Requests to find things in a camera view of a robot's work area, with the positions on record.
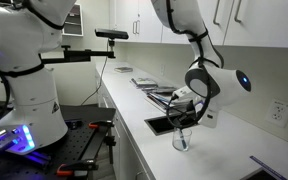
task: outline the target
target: kitchen counter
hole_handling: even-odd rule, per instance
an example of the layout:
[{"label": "kitchen counter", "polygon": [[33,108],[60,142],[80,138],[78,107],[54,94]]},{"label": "kitchen counter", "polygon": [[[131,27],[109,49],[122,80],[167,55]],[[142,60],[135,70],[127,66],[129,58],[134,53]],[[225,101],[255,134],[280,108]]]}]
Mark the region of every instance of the kitchen counter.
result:
[{"label": "kitchen counter", "polygon": [[[102,66],[102,63],[96,65],[99,74]],[[122,116],[131,141],[155,179],[241,179],[261,167],[250,156],[288,179],[288,142],[225,111],[220,111],[215,129],[190,128],[192,137],[187,152],[174,149],[172,133],[155,136],[144,122],[165,114],[147,102],[145,94],[130,83],[131,78],[138,77],[162,81],[135,67],[129,73],[114,71],[120,66],[132,67],[125,62],[108,63],[103,84]]]}]

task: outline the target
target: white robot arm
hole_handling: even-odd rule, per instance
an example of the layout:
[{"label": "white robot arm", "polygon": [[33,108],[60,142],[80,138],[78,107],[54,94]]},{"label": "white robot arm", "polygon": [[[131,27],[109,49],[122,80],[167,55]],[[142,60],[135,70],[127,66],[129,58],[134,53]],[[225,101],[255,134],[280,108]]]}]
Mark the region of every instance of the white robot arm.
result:
[{"label": "white robot arm", "polygon": [[186,34],[195,54],[194,62],[185,75],[187,87],[174,92],[176,98],[189,94],[194,100],[197,117],[194,123],[216,127],[219,110],[251,92],[248,77],[239,70],[222,69],[224,61],[215,50],[201,17],[197,0],[151,0],[162,24],[176,34]]},{"label": "white robot arm", "polygon": [[30,153],[68,130],[52,73],[38,54],[60,45],[61,28],[75,1],[24,0],[19,9],[0,7],[0,75],[14,97],[14,109],[0,120],[0,146],[14,140],[11,153]]}]

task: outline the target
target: upper cabinet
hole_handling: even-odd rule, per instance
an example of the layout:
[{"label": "upper cabinet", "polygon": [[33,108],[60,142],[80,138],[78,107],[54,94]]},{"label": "upper cabinet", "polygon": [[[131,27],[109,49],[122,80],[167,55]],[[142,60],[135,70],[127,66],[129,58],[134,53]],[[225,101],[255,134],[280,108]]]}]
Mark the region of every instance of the upper cabinet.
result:
[{"label": "upper cabinet", "polygon": [[83,36],[82,8],[75,4],[69,12],[64,23],[63,35]]},{"label": "upper cabinet", "polygon": [[150,0],[111,0],[110,9],[115,10],[115,29],[129,35],[128,40],[121,41],[161,42],[162,23]]},{"label": "upper cabinet", "polygon": [[288,47],[288,1],[235,0],[224,44]]},{"label": "upper cabinet", "polygon": [[[189,44],[185,35],[174,34],[169,28],[162,27],[151,0],[111,1],[115,6],[114,27],[129,33],[127,42]],[[214,45],[288,47],[288,1],[198,2]]]}]

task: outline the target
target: glass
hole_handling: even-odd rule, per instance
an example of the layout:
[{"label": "glass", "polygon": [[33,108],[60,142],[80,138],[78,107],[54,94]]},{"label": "glass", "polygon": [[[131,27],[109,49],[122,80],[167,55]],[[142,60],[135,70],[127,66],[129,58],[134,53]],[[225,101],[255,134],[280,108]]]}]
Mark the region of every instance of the glass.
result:
[{"label": "glass", "polygon": [[179,151],[188,151],[192,131],[190,129],[175,128],[173,132],[173,147]]}]

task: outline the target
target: black table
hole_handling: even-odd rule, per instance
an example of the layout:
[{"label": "black table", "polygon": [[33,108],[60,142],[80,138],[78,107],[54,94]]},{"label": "black table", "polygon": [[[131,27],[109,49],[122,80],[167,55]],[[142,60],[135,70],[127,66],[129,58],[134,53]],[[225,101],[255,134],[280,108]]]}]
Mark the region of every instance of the black table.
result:
[{"label": "black table", "polygon": [[39,153],[52,157],[52,164],[42,168],[21,156],[3,153],[0,154],[0,179],[66,179],[56,175],[56,170],[61,164],[70,164],[82,159],[96,159],[110,128],[101,126],[94,131],[88,128],[88,123],[112,120],[115,109],[61,106],[61,111],[65,120],[80,119],[83,125],[77,130],[69,130],[59,142],[38,150]]}]

